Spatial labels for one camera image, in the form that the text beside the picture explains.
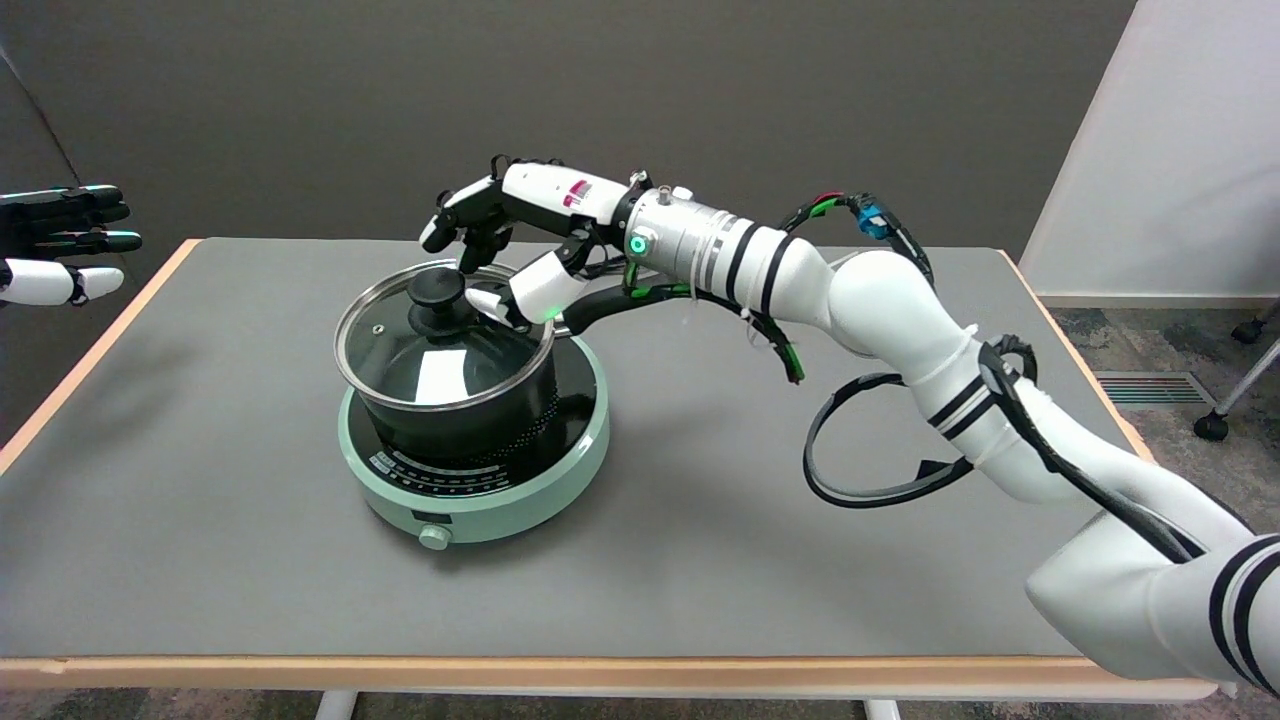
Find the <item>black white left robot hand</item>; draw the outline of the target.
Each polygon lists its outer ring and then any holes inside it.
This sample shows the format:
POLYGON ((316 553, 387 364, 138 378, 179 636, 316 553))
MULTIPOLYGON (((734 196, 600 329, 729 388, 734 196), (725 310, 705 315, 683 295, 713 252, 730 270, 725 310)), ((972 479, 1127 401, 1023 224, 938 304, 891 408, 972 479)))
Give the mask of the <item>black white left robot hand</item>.
POLYGON ((4 193, 3 304, 82 306, 118 291, 125 281, 120 268, 64 260, 141 249, 138 233, 108 228, 129 215, 124 193, 113 184, 4 193))

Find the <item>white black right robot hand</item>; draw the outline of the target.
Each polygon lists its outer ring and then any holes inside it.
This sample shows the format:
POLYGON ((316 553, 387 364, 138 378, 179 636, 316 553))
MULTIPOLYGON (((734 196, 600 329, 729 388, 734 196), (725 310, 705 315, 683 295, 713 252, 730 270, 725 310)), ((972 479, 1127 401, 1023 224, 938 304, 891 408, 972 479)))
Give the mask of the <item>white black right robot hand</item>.
POLYGON ((621 251, 637 190, 549 161, 498 155, 490 172, 458 191, 445 191, 419 236, 426 252, 462 243, 465 274, 493 264, 521 225, 554 234, 559 247, 518 269, 495 293, 466 292, 481 313, 515 329, 553 322, 588 284, 582 269, 598 247, 621 251))

